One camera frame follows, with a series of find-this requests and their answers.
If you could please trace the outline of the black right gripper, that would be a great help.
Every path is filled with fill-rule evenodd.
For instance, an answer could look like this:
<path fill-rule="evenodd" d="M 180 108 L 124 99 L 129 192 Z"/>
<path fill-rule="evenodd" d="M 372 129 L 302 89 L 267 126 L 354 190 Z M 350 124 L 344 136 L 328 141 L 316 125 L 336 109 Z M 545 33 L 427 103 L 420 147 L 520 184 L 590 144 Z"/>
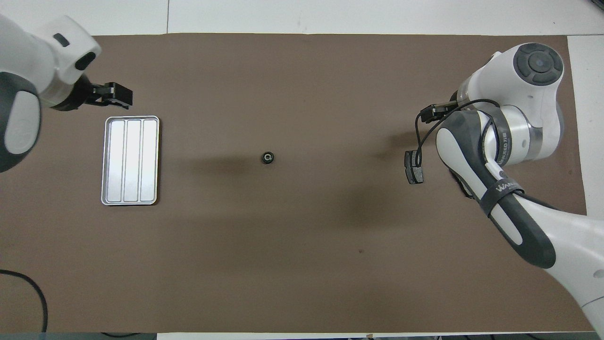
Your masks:
<path fill-rule="evenodd" d="M 459 108 L 458 92 L 451 95 L 450 100 L 442 106 L 427 106 L 420 111 L 420 118 L 425 124 L 439 121 L 443 116 Z"/>

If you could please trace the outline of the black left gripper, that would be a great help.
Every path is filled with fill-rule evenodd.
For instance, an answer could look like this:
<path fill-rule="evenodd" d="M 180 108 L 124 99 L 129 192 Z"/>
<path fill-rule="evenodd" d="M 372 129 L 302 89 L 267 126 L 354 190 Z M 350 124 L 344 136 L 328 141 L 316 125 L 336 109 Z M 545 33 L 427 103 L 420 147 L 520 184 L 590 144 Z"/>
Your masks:
<path fill-rule="evenodd" d="M 112 93 L 111 103 L 108 101 L 109 90 Z M 94 106 L 119 106 L 121 108 L 130 108 L 133 105 L 133 91 L 129 88 L 108 82 L 103 85 L 91 83 L 87 76 L 80 78 L 73 84 L 73 88 L 66 99 L 61 103 L 50 106 L 57 111 L 73 111 L 82 105 Z"/>

